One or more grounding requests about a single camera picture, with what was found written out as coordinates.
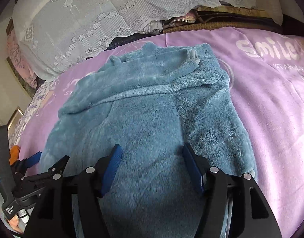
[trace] blue fleece garment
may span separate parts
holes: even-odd
[[[205,200],[192,187],[184,142],[227,174],[257,178],[248,133],[228,86],[208,44],[147,43],[111,56],[77,83],[59,110],[40,171],[69,155],[64,173],[78,174],[118,143],[123,158],[110,192],[100,200],[111,237],[194,237]],[[75,228],[82,237],[80,221]]]

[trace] orange object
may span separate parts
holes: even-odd
[[[10,165],[13,165],[19,159],[20,149],[21,148],[18,145],[15,145],[10,149]]]

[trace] silver screw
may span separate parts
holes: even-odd
[[[248,174],[248,173],[245,173],[245,174],[243,175],[243,177],[244,177],[245,179],[247,179],[247,180],[250,180],[250,179],[252,178],[251,174]]]
[[[210,167],[210,169],[209,169],[212,173],[218,173],[218,171],[219,171],[219,169],[217,168],[217,167],[215,167],[215,166],[212,166],[212,167]]]
[[[88,167],[87,169],[86,169],[86,172],[88,173],[88,174],[91,174],[91,173],[93,173],[95,171],[95,169],[91,166],[91,167]]]
[[[61,174],[54,174],[53,179],[58,180],[61,178]]]

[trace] purple bed sheet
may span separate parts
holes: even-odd
[[[230,76],[230,92],[248,130],[258,165],[259,186],[289,238],[304,219],[304,38],[263,30],[175,32],[104,51],[63,73],[32,116],[19,145],[20,159],[43,151],[57,112],[78,80],[97,71],[110,55],[146,42],[167,46],[211,45]],[[34,174],[36,169],[29,169]]]

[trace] fluffy blue fabric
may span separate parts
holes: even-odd
[[[60,109],[40,170],[69,155],[65,174],[78,174],[118,143],[123,158],[110,192],[100,200],[111,237],[194,237],[205,201],[192,187],[184,142],[227,174],[257,177],[228,85],[208,44],[147,43],[111,56],[77,83]],[[76,228],[81,231],[79,222]]]

